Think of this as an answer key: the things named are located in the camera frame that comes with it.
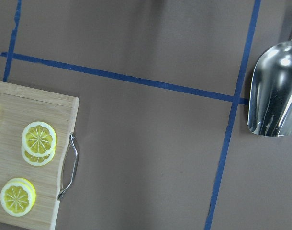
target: blue tape line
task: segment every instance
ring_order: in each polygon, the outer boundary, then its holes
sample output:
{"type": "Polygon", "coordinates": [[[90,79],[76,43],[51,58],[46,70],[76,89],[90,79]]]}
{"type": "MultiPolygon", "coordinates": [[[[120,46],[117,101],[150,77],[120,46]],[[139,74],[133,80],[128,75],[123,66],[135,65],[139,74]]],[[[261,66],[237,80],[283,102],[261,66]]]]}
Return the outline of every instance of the blue tape line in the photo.
{"type": "MultiPolygon", "coordinates": [[[[8,55],[8,53],[3,52],[3,53],[1,53],[0,56],[7,57],[7,55],[8,55]]],[[[102,77],[106,77],[106,78],[128,81],[128,82],[133,82],[133,83],[142,84],[142,85],[148,85],[148,86],[157,87],[157,88],[166,89],[166,90],[194,94],[194,95],[198,95],[198,96],[223,100],[223,101],[227,101],[227,102],[233,102],[233,100],[234,100],[233,96],[226,95],[226,94],[210,92],[210,91],[205,91],[205,90],[199,90],[199,89],[189,88],[189,87],[185,87],[185,86],[179,86],[179,85],[175,85],[175,84],[160,82],[160,81],[156,81],[156,80],[137,78],[137,77],[133,77],[133,76],[108,72],[108,71],[99,70],[99,69],[71,65],[71,64],[67,64],[67,63],[63,63],[63,62],[58,62],[58,61],[44,60],[44,59],[40,59],[37,57],[31,57],[31,56],[26,56],[26,55],[22,55],[22,54],[15,54],[14,53],[12,57],[13,57],[13,59],[17,59],[17,60],[28,61],[28,62],[32,62],[32,63],[41,63],[41,64],[44,64],[47,66],[57,67],[57,68],[61,68],[61,69],[68,69],[71,71],[93,74],[93,75],[102,76],[102,77]]]]}
{"type": "Polygon", "coordinates": [[[229,123],[228,123],[228,126],[226,128],[226,132],[225,132],[224,143],[223,143],[222,152],[221,152],[221,156],[220,156],[219,163],[218,163],[218,168],[217,168],[215,182],[214,182],[213,191],[212,191],[212,197],[211,197],[211,201],[210,201],[210,209],[209,209],[209,213],[208,213],[208,216],[206,219],[204,230],[211,229],[212,220],[213,220],[214,211],[215,211],[215,206],[216,206],[216,201],[217,201],[219,188],[221,185],[223,171],[224,171],[224,167],[225,167],[226,157],[227,157],[227,153],[228,153],[228,149],[229,149],[232,129],[233,129],[235,118],[236,118],[236,111],[237,111],[238,103],[239,102],[245,102],[245,103],[247,102],[246,99],[244,101],[240,98],[240,94],[241,94],[242,87],[243,87],[243,81],[244,81],[244,77],[245,77],[245,72],[246,72],[246,68],[247,68],[250,50],[251,50],[251,44],[252,44],[252,40],[253,40],[256,24],[257,24],[260,4],[261,4],[261,0],[255,0],[252,14],[251,14],[250,24],[249,24],[249,28],[248,28],[247,38],[246,38],[246,42],[245,42],[244,53],[242,56],[241,66],[240,66],[240,70],[239,70],[239,74],[238,74],[238,78],[237,78],[237,82],[236,82],[234,101],[232,102],[232,105],[231,105],[231,110],[230,110],[230,115],[229,115],[229,123]]]}
{"type": "Polygon", "coordinates": [[[9,76],[10,70],[11,70],[16,35],[17,35],[18,25],[20,23],[20,17],[21,17],[21,7],[22,7],[22,0],[17,0],[16,13],[15,13],[15,17],[14,17],[15,28],[12,30],[12,34],[11,34],[9,51],[8,51],[8,55],[7,55],[7,62],[6,62],[6,67],[4,69],[4,74],[3,74],[3,81],[4,82],[8,81],[8,76],[9,76]]]}

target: yellow lemon slice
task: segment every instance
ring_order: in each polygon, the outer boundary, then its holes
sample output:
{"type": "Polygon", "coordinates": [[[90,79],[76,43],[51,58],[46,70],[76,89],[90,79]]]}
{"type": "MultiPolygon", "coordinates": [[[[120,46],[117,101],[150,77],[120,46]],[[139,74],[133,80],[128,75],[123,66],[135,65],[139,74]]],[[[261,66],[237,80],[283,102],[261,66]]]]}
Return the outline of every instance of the yellow lemon slice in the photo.
{"type": "Polygon", "coordinates": [[[47,156],[56,147],[56,132],[45,122],[32,122],[22,132],[22,145],[32,156],[47,156]]]}
{"type": "Polygon", "coordinates": [[[24,160],[28,163],[31,164],[33,166],[43,166],[48,164],[54,157],[56,149],[54,148],[54,150],[52,151],[52,153],[50,153],[47,156],[43,156],[43,157],[35,157],[31,154],[29,154],[23,147],[21,148],[22,151],[22,157],[24,158],[24,160]]]}
{"type": "Polygon", "coordinates": [[[26,215],[33,206],[33,200],[30,187],[19,181],[7,182],[0,193],[3,209],[15,217],[26,215]]]}
{"type": "Polygon", "coordinates": [[[13,178],[13,179],[9,180],[7,183],[13,182],[13,181],[24,183],[26,186],[28,186],[30,188],[30,190],[32,191],[32,196],[33,196],[32,204],[34,204],[35,198],[36,198],[36,192],[35,192],[35,187],[33,186],[33,184],[30,181],[28,181],[27,179],[21,178],[21,177],[13,178]]]}

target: wooden cutting board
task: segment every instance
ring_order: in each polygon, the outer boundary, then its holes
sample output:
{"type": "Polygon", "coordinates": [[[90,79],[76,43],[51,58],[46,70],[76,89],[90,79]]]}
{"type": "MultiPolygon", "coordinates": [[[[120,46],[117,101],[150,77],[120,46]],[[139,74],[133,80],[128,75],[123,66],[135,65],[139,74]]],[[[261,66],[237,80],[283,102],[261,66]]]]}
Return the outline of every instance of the wooden cutting board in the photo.
{"type": "Polygon", "coordinates": [[[0,82],[0,192],[14,177],[28,179],[36,189],[35,204],[23,217],[10,216],[0,203],[0,222],[32,230],[55,229],[57,195],[78,105],[77,97],[0,82]],[[57,135],[55,156],[41,167],[29,165],[21,154],[22,131],[33,121],[50,124],[57,135]]]}

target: stainless steel scoop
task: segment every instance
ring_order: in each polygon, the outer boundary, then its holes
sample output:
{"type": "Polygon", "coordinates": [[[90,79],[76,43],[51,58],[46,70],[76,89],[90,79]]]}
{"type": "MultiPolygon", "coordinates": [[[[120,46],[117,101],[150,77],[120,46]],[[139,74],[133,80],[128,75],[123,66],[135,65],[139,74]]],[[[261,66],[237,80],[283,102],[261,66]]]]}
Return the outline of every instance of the stainless steel scoop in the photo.
{"type": "Polygon", "coordinates": [[[258,135],[278,137],[292,132],[291,40],[267,50],[254,69],[248,127],[258,135]]]}

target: cutting board handle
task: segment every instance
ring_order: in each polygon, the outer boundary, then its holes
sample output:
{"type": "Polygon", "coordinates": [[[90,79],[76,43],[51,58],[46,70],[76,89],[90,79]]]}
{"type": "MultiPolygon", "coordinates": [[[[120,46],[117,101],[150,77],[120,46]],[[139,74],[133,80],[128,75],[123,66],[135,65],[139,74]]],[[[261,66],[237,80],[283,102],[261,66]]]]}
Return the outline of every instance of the cutting board handle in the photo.
{"type": "Polygon", "coordinates": [[[75,179],[78,160],[79,160],[79,154],[78,154],[77,148],[75,146],[74,139],[75,139],[75,136],[73,135],[73,133],[71,133],[69,135],[69,145],[74,149],[74,154],[75,154],[75,161],[74,161],[73,171],[71,173],[71,178],[70,178],[70,182],[69,182],[68,186],[66,186],[66,188],[63,188],[63,183],[61,183],[61,190],[60,190],[59,195],[58,195],[58,200],[62,199],[64,193],[71,187],[71,185],[72,185],[72,183],[73,183],[73,181],[75,179]]]}

